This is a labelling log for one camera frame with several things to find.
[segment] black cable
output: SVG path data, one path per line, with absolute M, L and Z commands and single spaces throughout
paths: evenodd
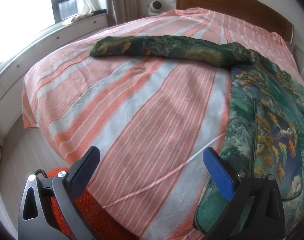
M 34 175 L 37 176 L 37 175 L 39 175 L 40 173 L 42 173 L 43 177 L 47 178 L 46 172 L 45 172 L 44 170 L 42 170 L 42 169 L 38 169 L 38 170 L 34 173 Z

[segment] beige curtain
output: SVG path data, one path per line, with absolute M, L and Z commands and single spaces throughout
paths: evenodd
M 140 0 L 106 0 L 110 26 L 135 20 L 139 17 Z

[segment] striped bedspread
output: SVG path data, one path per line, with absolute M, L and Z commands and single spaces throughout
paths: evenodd
M 88 190 L 119 223 L 147 240 L 201 239 L 192 222 L 208 178 L 202 149 L 220 152 L 229 73 L 190 60 L 89 56 L 105 36 L 135 35 L 237 41 L 304 83 L 276 33 L 201 8 L 109 28 L 58 49 L 26 74 L 25 126 L 39 127 L 69 164 L 91 145 L 100 149 Z

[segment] headboard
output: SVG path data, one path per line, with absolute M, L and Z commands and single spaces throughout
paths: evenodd
M 224 13 L 270 32 L 276 32 L 292 43 L 293 25 L 281 14 L 257 0 L 176 0 L 176 8 L 185 10 L 201 7 Z

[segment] bright window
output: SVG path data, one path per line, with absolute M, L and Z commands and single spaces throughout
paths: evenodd
M 51 0 L 0 0 L 0 62 L 54 23 Z

